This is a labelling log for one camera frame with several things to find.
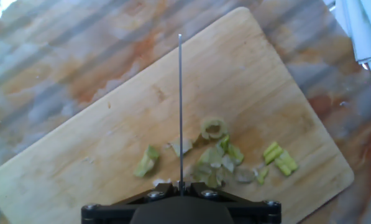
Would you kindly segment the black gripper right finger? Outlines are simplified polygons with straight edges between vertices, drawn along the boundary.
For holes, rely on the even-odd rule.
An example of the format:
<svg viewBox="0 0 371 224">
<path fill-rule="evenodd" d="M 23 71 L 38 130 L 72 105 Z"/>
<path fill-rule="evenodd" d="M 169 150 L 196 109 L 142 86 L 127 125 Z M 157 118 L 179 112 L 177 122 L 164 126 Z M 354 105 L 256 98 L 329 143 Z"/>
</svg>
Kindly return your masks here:
<svg viewBox="0 0 371 224">
<path fill-rule="evenodd" d="M 203 182 L 185 182 L 182 192 L 186 196 L 223 205 L 233 219 L 248 218 L 251 223 L 281 223 L 281 203 L 275 200 L 253 202 L 223 190 L 208 187 Z"/>
</svg>

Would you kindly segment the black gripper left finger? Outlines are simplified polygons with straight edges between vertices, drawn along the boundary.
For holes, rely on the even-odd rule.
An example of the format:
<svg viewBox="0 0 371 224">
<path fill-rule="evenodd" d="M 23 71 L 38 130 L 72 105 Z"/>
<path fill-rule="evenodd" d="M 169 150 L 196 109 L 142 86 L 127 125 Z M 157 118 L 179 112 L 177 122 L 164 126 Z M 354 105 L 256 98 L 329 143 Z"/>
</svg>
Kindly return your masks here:
<svg viewBox="0 0 371 224">
<path fill-rule="evenodd" d="M 135 211 L 142 205 L 179 195 L 180 191 L 175 185 L 158 184 L 154 189 L 146 190 L 111 205 L 91 203 L 81 208 L 81 224 L 129 223 Z"/>
</svg>

